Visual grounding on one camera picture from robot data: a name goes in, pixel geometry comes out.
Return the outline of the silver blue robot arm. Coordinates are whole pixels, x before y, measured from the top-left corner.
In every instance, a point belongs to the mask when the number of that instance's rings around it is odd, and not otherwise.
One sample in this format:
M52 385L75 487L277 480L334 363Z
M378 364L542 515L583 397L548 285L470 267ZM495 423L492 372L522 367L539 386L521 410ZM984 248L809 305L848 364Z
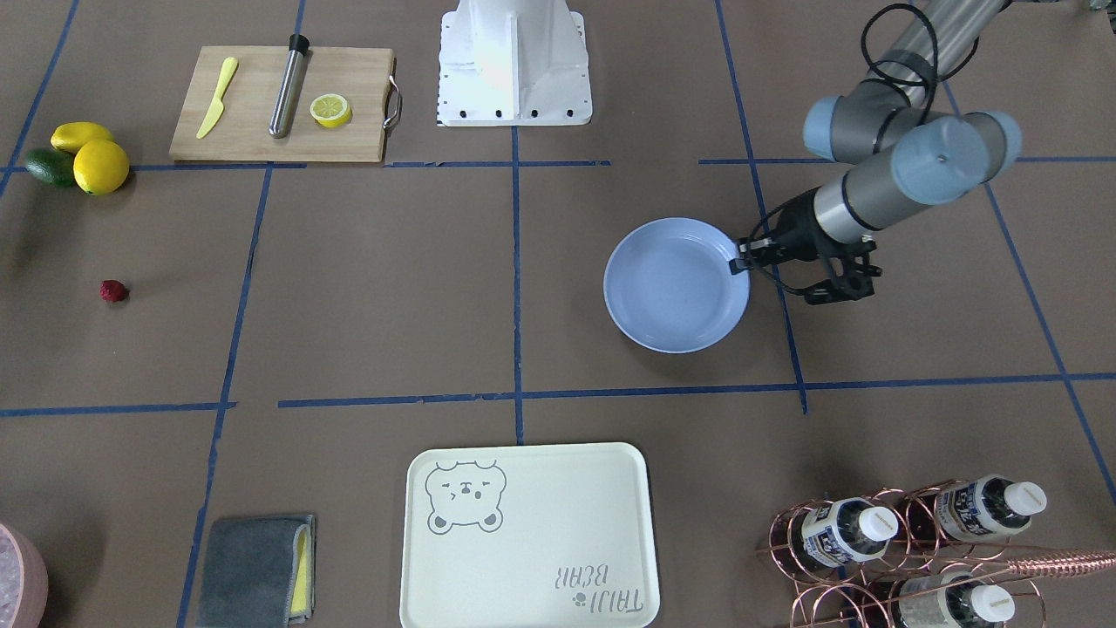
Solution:
M947 114L934 112L933 104L1006 8L1004 1L882 8L910 13L908 28L881 55L862 44L868 68L862 83L846 95L818 99L804 122L805 148L848 171L760 219L738 240L729 271L773 281L776 265L820 263L817 283L776 286L807 305L860 301L874 294L881 277L881 267L870 263L877 232L1004 174L1022 152L1022 131L1011 115Z

